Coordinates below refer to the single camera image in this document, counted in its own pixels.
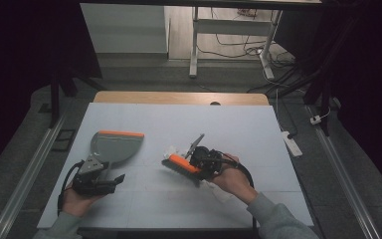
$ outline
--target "metal stand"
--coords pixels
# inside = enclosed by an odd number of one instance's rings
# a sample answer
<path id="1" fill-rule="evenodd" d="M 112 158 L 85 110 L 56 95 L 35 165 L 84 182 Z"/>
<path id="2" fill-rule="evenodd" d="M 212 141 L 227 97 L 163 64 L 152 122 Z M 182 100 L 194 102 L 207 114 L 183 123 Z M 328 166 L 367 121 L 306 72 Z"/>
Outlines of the metal stand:
<path id="1" fill-rule="evenodd" d="M 282 11 L 279 11 L 273 22 L 232 21 L 218 19 L 198 19 L 198 7 L 193 8 L 193 39 L 190 60 L 190 78 L 197 77 L 197 36 L 198 34 L 250 35 L 267 36 L 260 60 L 269 80 L 275 78 L 268 61 L 268 53 L 278 27 Z"/>
<path id="2" fill-rule="evenodd" d="M 60 116 L 59 104 L 59 87 L 63 90 L 66 97 L 75 97 L 77 95 L 77 87 L 74 84 L 73 77 L 76 77 L 98 91 L 107 91 L 107 89 L 92 79 L 83 76 L 74 70 L 57 71 L 51 75 L 51 103 L 52 103 L 52 119 L 49 128 L 53 128 Z"/>

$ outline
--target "floor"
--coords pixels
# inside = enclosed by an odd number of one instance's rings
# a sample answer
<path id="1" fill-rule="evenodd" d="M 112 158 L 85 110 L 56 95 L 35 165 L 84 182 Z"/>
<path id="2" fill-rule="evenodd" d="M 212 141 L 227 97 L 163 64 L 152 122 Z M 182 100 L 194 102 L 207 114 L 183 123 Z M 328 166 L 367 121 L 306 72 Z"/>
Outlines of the floor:
<path id="1" fill-rule="evenodd" d="M 186 14 L 190 14 L 191 9 L 183 8 L 180 10 L 184 11 L 183 15 L 187 16 L 186 19 L 190 19 L 191 15 Z M 220 14 L 221 12 L 218 10 L 216 13 L 218 17 L 226 16 L 228 19 L 237 16 L 235 10 L 225 13 L 225 15 Z M 211 17 L 210 11 L 206 11 L 205 14 L 205 17 Z M 122 91 L 250 92 L 263 94 L 273 86 L 264 79 L 260 63 L 253 56 L 246 56 L 245 59 L 242 59 L 243 61 L 232 61 L 221 59 L 213 54 L 201 54 L 199 57 L 204 61 L 199 63 L 198 78 L 189 79 L 188 50 L 184 49 L 190 48 L 187 46 L 190 44 L 187 39 L 190 38 L 179 39 L 178 36 L 186 36 L 179 31 L 188 29 L 189 32 L 191 28 L 180 29 L 173 24 L 174 22 L 179 24 L 180 21 L 187 22 L 186 19 L 172 20 L 170 60 L 151 56 L 146 56 L 143 59 L 142 56 L 100 55 L 99 62 L 103 79 L 97 81 L 110 90 Z M 222 40 L 243 43 L 244 39 L 246 38 L 238 36 L 235 39 L 225 38 Z M 244 52 L 243 46 L 219 46 L 216 38 L 211 40 L 204 40 L 203 38 L 200 47 L 230 56 Z M 278 50 L 274 56 L 284 51 Z M 274 68 L 278 77 L 286 71 L 287 68 Z M 88 103 L 93 100 L 96 94 L 96 90 L 84 82 L 75 80 L 75 83 L 79 89 L 75 98 L 61 96 L 62 109 L 69 109 L 61 131 L 71 136 L 75 136 Z M 359 226 L 352 205 L 349 203 L 319 141 L 316 128 L 308 122 L 309 111 L 316 112 L 317 107 L 316 105 L 306 106 L 302 102 L 301 96 L 303 96 L 304 91 L 305 89 L 302 88 L 281 100 L 272 97 L 270 103 L 278 112 L 278 119 L 281 124 L 287 130 L 297 133 L 295 141 L 304 153 L 303 157 L 291 158 L 291 161 L 299 177 L 306 203 L 314 221 L 312 230 L 319 238 L 367 238 Z M 34 157 L 42 138 L 48 131 L 50 123 L 49 104 L 49 87 L 37 90 L 32 95 L 32 105 L 25 120 L 0 156 L 0 215 L 27 165 Z M 368 155 L 340 124 L 336 117 L 337 113 L 338 106 L 334 106 L 329 116 L 330 139 L 334 142 L 334 146 L 382 238 L 382 176 Z M 10 226 L 7 232 L 7 238 L 31 238 L 37 231 L 37 222 L 67 158 L 70 142 L 68 140 L 55 140 L 51 147 L 52 149 L 47 154 L 37 179 L 22 203 L 20 212 L 16 214 L 14 224 Z M 143 236 L 142 234 L 125 232 L 119 233 L 119 235 L 110 232 L 104 233 L 94 234 L 93 238 L 142 238 Z M 160 236 L 172 238 L 172 235 L 170 237 L 169 235 Z M 187 237 L 186 235 L 177 235 L 176 238 Z"/>
<path id="2" fill-rule="evenodd" d="M 166 7 L 166 14 L 170 18 L 169 31 L 169 59 L 182 60 L 190 58 L 192 47 L 192 13 L 191 7 Z M 237 9 L 229 8 L 199 8 L 199 19 L 220 19 L 235 21 L 258 21 L 267 22 L 271 20 L 277 11 L 258 10 L 256 17 L 246 17 L 239 15 Z M 221 60 L 256 60 L 256 52 L 252 49 L 263 47 L 266 37 L 263 36 L 237 36 L 237 35 L 213 35 L 199 34 L 197 46 L 201 50 L 198 53 L 199 59 L 221 59 Z M 286 50 L 279 45 L 272 45 L 273 54 L 283 53 Z"/>

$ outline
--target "cable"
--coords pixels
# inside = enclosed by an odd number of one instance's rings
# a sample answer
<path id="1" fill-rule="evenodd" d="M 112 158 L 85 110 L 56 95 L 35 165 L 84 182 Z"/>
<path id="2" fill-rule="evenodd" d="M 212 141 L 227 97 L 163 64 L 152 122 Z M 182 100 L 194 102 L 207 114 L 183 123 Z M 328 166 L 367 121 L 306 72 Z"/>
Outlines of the cable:
<path id="1" fill-rule="evenodd" d="M 270 81 L 270 80 L 267 78 L 265 71 L 263 71 L 263 77 L 265 78 L 266 82 L 268 82 L 268 83 L 270 83 L 270 84 L 273 84 L 273 85 L 276 85 L 276 86 L 279 86 L 279 87 L 288 87 L 287 85 L 282 85 L 282 84 L 279 84 L 279 83 L 275 83 L 275 82 Z"/>
<path id="2" fill-rule="evenodd" d="M 273 22 L 273 14 L 274 14 L 275 10 L 272 10 L 272 13 L 271 13 L 271 22 Z"/>
<path id="3" fill-rule="evenodd" d="M 316 49 L 316 51 L 310 55 L 309 57 L 306 57 L 305 59 L 301 59 L 299 61 L 297 61 L 294 66 L 297 67 L 298 69 L 302 69 L 302 67 L 306 64 L 306 63 L 309 63 L 309 62 L 312 62 L 312 63 L 316 63 L 316 62 L 320 62 L 321 58 L 324 57 L 324 51 L 327 49 L 327 47 L 333 43 L 333 41 L 335 40 L 335 38 L 337 37 L 337 34 L 339 33 L 339 30 L 343 27 L 344 25 L 343 24 L 340 24 L 340 26 L 336 27 L 334 29 L 334 32 L 331 34 L 331 36 L 327 39 L 327 41 L 325 43 L 322 44 L 322 46 L 320 46 L 319 48 Z M 302 78 L 302 76 L 300 76 L 296 81 L 294 81 L 292 84 L 296 84 L 300 79 Z M 277 86 L 274 86 L 272 87 L 270 90 L 268 90 L 268 93 L 272 90 L 272 89 L 275 89 Z"/>
<path id="4" fill-rule="evenodd" d="M 289 71 L 286 72 L 285 75 L 283 75 L 280 79 L 278 79 L 278 82 L 279 84 L 276 84 L 275 86 L 273 86 L 271 89 L 267 90 L 266 91 L 266 95 L 269 96 L 269 93 L 276 89 L 277 87 L 290 87 L 292 84 L 295 84 L 296 82 L 298 82 L 301 78 L 302 78 L 302 74 L 296 79 L 294 80 L 291 84 L 289 85 L 285 85 L 285 82 L 287 80 L 290 79 L 291 76 L 293 76 L 293 74 L 298 70 L 298 67 L 297 66 L 294 66 L 292 67 Z"/>
<path id="5" fill-rule="evenodd" d="M 226 56 L 226 55 L 222 55 L 220 53 L 215 53 L 215 52 L 206 52 L 206 51 L 203 51 L 201 50 L 198 45 L 197 45 L 197 49 L 198 51 L 202 52 L 202 53 L 207 53 L 207 54 L 213 54 L 213 55 L 217 55 L 217 56 L 221 56 L 221 57 L 226 57 L 226 58 L 240 58 L 240 57 L 246 57 L 247 54 L 243 54 L 243 55 L 238 55 L 238 56 Z"/>
<path id="6" fill-rule="evenodd" d="M 289 70 L 287 70 L 287 72 L 285 72 L 280 78 L 278 78 L 278 81 L 281 81 L 283 78 L 286 78 L 288 74 L 290 74 L 292 71 L 294 71 L 294 68 L 291 68 Z M 250 88 L 249 90 L 247 90 L 247 93 L 250 93 L 251 91 L 254 91 L 254 90 L 258 90 L 258 89 L 262 89 L 262 88 L 265 88 L 265 87 L 269 87 L 271 85 L 273 85 L 274 83 L 271 82 L 269 84 L 266 84 L 266 85 L 263 85 L 263 86 L 259 86 L 259 87 L 254 87 L 254 88 Z"/>
<path id="7" fill-rule="evenodd" d="M 285 110 L 286 110 L 286 112 L 287 112 L 287 115 L 289 116 L 290 121 L 291 121 L 291 123 L 292 123 L 292 126 L 293 126 L 293 128 L 294 128 L 294 132 L 293 132 L 293 133 L 290 133 L 290 134 L 287 136 L 287 138 L 293 138 L 293 137 L 295 137 L 295 136 L 298 134 L 297 126 L 296 126 L 296 123 L 293 121 L 292 116 L 290 115 L 289 109 L 287 108 L 287 104 L 284 103 L 284 100 L 283 100 L 283 99 L 281 99 L 281 100 L 282 100 L 282 104 L 284 104 L 284 107 L 285 107 Z"/>
<path id="8" fill-rule="evenodd" d="M 207 91 L 209 91 L 209 92 L 211 92 L 211 93 L 217 93 L 216 91 L 213 91 L 213 90 L 211 90 L 211 89 L 209 89 L 209 88 L 206 88 L 206 87 L 204 87 L 204 86 L 202 86 L 202 85 L 200 85 L 200 84 L 197 84 L 197 83 L 196 83 L 196 85 L 197 85 L 199 88 L 204 89 L 204 90 L 207 90 Z"/>
<path id="9" fill-rule="evenodd" d="M 277 54 L 276 55 L 276 59 L 273 60 L 272 53 L 269 52 L 269 57 L 270 57 L 270 59 L 268 59 L 269 63 L 272 64 L 276 68 L 283 68 L 283 67 L 293 66 L 295 64 L 294 61 L 279 61 L 278 60 L 278 56 L 279 55 L 286 54 L 286 53 L 288 53 L 288 51 Z"/>
<path id="10" fill-rule="evenodd" d="M 215 15 L 216 16 L 216 19 L 219 19 L 219 17 L 217 16 L 217 14 L 216 14 L 216 12 L 213 10 L 213 8 L 211 8 L 211 13 L 212 13 L 212 19 L 214 19 L 214 16 L 213 15 Z M 222 42 L 220 42 L 220 40 L 219 40 L 219 36 L 218 36 L 218 34 L 216 34 L 216 39 L 217 39 L 217 41 L 218 41 L 218 43 L 220 44 L 220 45 L 225 45 L 225 46 L 239 46 L 239 45 L 246 45 L 246 44 L 257 44 L 257 43 L 265 43 L 266 41 L 260 41 L 260 42 L 246 42 L 246 43 L 222 43 Z"/>
<path id="11" fill-rule="evenodd" d="M 257 16 L 257 9 L 256 9 L 256 12 L 254 13 L 253 21 L 256 20 L 256 16 Z M 247 46 L 249 39 L 250 39 L 250 35 L 248 35 L 247 41 L 245 41 L 245 44 L 244 44 L 244 52 L 246 52 L 246 53 L 247 53 L 247 50 L 245 49 L 245 46 Z"/>
<path id="12" fill-rule="evenodd" d="M 248 56 L 257 56 L 259 55 L 259 51 L 258 50 L 262 50 L 264 48 L 264 46 L 260 46 L 260 47 L 251 47 L 251 48 L 247 48 L 247 49 L 244 49 L 244 51 L 246 52 L 246 54 Z"/>
<path id="13" fill-rule="evenodd" d="M 328 116 L 328 114 L 330 114 L 330 107 L 328 107 L 328 113 L 327 113 L 326 115 L 324 115 L 324 116 L 320 117 L 320 118 L 321 118 L 321 119 L 323 119 L 323 118 L 327 117 L 327 116 Z"/>
<path id="14" fill-rule="evenodd" d="M 62 207 L 64 205 L 64 192 L 66 191 L 66 186 L 67 186 L 68 178 L 70 178 L 71 173 L 73 173 L 73 171 L 74 171 L 74 169 L 76 169 L 76 167 L 80 168 L 81 166 L 83 166 L 84 163 L 85 162 L 82 160 L 82 161 L 74 164 L 70 168 L 70 170 L 68 171 L 67 176 L 65 176 L 64 182 L 62 184 L 61 193 L 58 196 L 58 216 L 59 216 L 60 212 L 62 211 Z"/>

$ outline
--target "white tabletop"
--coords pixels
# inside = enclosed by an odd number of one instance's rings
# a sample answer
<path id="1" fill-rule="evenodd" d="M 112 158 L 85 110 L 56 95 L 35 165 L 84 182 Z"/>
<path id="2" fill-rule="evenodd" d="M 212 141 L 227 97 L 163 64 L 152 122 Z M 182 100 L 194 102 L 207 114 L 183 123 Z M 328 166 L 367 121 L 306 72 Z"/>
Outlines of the white tabletop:
<path id="1" fill-rule="evenodd" d="M 124 182 L 94 204 L 83 227 L 251 228 L 252 217 L 243 202 L 205 182 L 196 188 L 161 165 L 169 146 L 186 150 L 200 133 L 205 133 L 200 145 L 238 156 L 258 191 L 313 225 L 272 107 L 92 103 L 39 228 L 49 228 L 56 220 L 57 197 L 68 170 L 87 158 L 93 135 L 103 129 L 142 132 L 145 137 L 137 154 L 110 171 L 109 179 L 125 173 Z"/>

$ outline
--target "hand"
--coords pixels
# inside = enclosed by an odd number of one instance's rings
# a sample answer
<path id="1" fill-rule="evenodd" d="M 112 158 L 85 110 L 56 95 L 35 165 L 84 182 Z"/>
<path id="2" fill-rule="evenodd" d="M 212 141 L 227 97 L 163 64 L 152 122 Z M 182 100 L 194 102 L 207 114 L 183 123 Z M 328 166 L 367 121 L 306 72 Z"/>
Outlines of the hand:
<path id="1" fill-rule="evenodd" d="M 64 205 L 62 210 L 77 217 L 83 217 L 89 211 L 90 206 L 105 195 L 83 196 L 77 194 L 71 185 L 64 192 Z"/>
<path id="2" fill-rule="evenodd" d="M 225 153 L 224 159 L 240 160 L 231 154 Z M 230 164 L 223 163 L 222 171 L 219 175 L 215 175 L 211 182 L 218 185 L 226 192 L 234 194 L 247 205 L 250 204 L 258 195 L 258 192 L 250 185 L 247 176 L 239 169 Z"/>

